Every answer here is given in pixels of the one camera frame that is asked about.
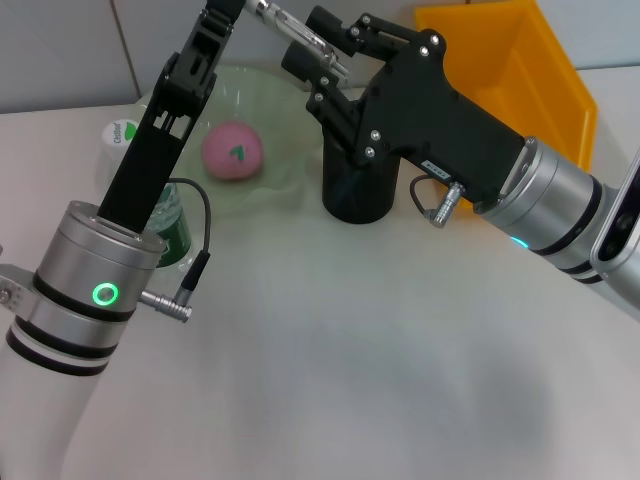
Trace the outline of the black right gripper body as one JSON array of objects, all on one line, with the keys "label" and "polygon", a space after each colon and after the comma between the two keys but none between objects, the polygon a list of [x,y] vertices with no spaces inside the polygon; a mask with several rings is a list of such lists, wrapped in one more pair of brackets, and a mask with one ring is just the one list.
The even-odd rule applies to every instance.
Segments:
[{"label": "black right gripper body", "polygon": [[525,140],[450,84],[446,49],[439,33],[423,30],[371,79],[360,103],[355,163],[400,156],[444,185],[462,184],[471,203],[494,202]]}]

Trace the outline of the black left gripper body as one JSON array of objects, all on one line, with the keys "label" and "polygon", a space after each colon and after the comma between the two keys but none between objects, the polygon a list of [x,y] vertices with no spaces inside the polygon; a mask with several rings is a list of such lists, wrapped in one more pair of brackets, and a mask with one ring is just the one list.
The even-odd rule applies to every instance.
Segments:
[{"label": "black left gripper body", "polygon": [[98,216],[140,233],[185,142],[168,131],[138,122],[111,122],[104,128],[102,140],[113,177],[98,207]]}]

